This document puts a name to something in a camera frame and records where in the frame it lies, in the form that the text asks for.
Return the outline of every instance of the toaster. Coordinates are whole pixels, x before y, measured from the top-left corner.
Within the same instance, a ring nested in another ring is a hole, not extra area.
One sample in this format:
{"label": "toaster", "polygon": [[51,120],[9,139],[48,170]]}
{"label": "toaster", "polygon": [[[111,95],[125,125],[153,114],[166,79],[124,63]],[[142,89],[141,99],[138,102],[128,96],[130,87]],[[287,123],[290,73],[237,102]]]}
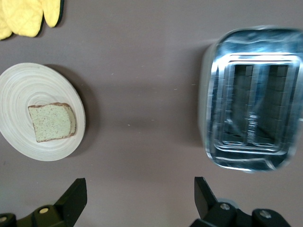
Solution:
{"label": "toaster", "polygon": [[287,164],[301,135],[303,33],[231,31],[205,52],[198,125],[208,157],[242,171]]}

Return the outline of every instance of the slice of bread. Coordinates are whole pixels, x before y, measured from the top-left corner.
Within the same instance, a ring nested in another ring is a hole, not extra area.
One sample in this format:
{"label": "slice of bread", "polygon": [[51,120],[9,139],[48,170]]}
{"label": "slice of bread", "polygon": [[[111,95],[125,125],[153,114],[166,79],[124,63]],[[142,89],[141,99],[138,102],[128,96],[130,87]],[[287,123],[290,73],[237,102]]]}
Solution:
{"label": "slice of bread", "polygon": [[76,118],[67,103],[50,103],[28,107],[36,141],[64,139],[76,132]]}

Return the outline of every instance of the oven mitt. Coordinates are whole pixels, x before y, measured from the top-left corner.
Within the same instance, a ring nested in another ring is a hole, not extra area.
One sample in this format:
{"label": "oven mitt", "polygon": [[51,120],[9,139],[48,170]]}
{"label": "oven mitt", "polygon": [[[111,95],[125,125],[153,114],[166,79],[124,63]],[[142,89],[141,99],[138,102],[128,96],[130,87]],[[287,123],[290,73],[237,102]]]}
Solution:
{"label": "oven mitt", "polygon": [[17,35],[35,37],[41,29],[43,14],[49,27],[61,17],[63,0],[0,0],[0,39],[9,37],[9,28]]}
{"label": "oven mitt", "polygon": [[11,34],[12,34],[12,31],[5,21],[4,13],[2,10],[2,2],[0,0],[0,40],[10,37]]}

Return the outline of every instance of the table surface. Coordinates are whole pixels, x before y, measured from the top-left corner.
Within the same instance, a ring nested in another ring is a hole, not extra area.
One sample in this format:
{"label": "table surface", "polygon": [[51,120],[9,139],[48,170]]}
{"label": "table surface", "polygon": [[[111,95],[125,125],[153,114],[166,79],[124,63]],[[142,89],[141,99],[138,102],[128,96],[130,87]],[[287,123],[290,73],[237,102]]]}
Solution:
{"label": "table surface", "polygon": [[21,62],[58,71],[78,91],[87,127],[80,146],[54,162],[30,159],[0,135],[0,213],[22,218],[85,177],[76,227],[186,227],[198,218],[194,177],[204,176],[244,212],[268,208],[301,226],[302,137],[277,171],[220,168],[201,142],[197,97],[210,44],[249,26],[302,29],[302,9],[286,0],[66,0],[58,27],[1,41],[1,73]]}

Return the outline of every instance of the wooden plate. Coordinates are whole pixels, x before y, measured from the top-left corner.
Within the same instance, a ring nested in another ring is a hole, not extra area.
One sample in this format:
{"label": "wooden plate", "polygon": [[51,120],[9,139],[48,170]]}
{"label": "wooden plate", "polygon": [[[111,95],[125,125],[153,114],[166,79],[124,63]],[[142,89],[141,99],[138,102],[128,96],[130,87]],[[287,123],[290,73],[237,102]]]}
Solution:
{"label": "wooden plate", "polygon": [[[27,107],[67,103],[76,117],[74,136],[48,142],[36,141]],[[71,154],[81,143],[85,131],[85,112],[70,82],[49,67],[21,63],[0,76],[0,131],[20,153],[41,161],[55,161]]]}

